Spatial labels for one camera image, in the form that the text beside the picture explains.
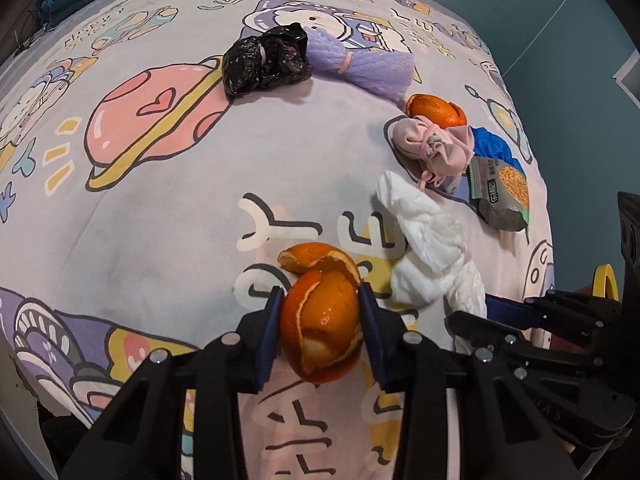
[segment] crumpled white tissue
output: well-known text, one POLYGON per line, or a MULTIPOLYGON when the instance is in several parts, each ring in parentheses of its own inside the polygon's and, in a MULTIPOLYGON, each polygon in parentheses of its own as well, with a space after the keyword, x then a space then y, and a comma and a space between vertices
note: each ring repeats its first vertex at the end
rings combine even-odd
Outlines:
POLYGON ((486 317, 484 285, 456 217, 391 171, 378 179, 376 194, 411 247, 391 271, 392 299, 419 306, 444 296, 452 311, 486 317))

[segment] metal bolt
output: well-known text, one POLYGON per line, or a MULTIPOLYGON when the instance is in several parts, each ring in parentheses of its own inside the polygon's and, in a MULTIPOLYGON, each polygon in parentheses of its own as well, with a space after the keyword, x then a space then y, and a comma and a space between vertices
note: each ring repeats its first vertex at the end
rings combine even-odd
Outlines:
POLYGON ((151 359, 156 364, 160 364, 161 362, 165 361, 165 359, 167 359, 168 357, 169 357, 169 352, 167 350, 165 350, 164 348, 156 348, 153 352, 151 352, 149 359, 151 359))
POLYGON ((237 345, 242 338, 238 332, 227 332, 220 339, 222 344, 225 346, 235 346, 237 345))
POLYGON ((407 330, 402 334, 402 339, 409 345, 419 345, 422 342, 422 335, 415 330, 407 330))
POLYGON ((494 358, 494 353, 491 352, 488 348, 479 348, 476 350, 476 357, 480 359, 483 363, 488 363, 494 358))
POLYGON ((527 376, 527 371, 522 367, 518 367, 513 371, 513 375, 517 380, 521 381, 527 376))

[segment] crumpled black plastic bag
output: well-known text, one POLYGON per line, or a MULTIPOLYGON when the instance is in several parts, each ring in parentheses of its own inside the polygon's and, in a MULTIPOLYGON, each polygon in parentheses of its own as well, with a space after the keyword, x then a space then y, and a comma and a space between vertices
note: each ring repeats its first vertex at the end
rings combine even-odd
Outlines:
POLYGON ((231 96, 306 81, 306 32, 299 23, 270 28, 236 41, 222 58, 222 82, 231 96))

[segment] mattress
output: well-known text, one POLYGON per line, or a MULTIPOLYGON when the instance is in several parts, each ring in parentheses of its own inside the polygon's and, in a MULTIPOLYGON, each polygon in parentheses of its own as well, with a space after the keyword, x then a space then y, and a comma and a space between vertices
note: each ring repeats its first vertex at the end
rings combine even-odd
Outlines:
MULTIPOLYGON (((524 168, 526 232, 478 215, 462 177, 427 189, 455 215, 487 293, 521 301, 553 286, 546 187, 488 47, 430 0, 98 0, 0 74, 0 322, 25 368, 87 426, 155 348, 202 348, 294 277, 276 258, 295 243, 340 247, 378 301, 442 348, 446 306, 394 305, 406 251, 375 199, 393 149, 395 104, 339 78, 230 100, 222 55, 278 24, 319 26, 347 48, 413 52, 408 95, 459 105, 524 168)), ((258 396, 241 396, 250 478, 392 477, 402 394, 374 383, 366 352, 339 381, 304 383, 281 359, 258 396)), ((182 440, 193 471, 194 392, 182 440)), ((449 403, 449 477, 459 476, 449 403)))

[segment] orange peel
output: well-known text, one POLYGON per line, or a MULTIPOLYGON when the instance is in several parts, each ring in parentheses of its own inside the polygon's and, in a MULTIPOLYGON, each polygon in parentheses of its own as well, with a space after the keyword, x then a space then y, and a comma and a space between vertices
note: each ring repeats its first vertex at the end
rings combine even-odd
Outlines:
POLYGON ((343 377, 357 364, 364 339, 353 274, 357 266, 347 254, 317 242, 283 251, 278 260, 302 274, 280 311, 280 343, 290 366, 314 384, 343 377))
POLYGON ((424 116, 441 128, 466 124, 466 115, 462 108, 435 95, 412 95, 406 102, 404 112, 409 117, 424 116))

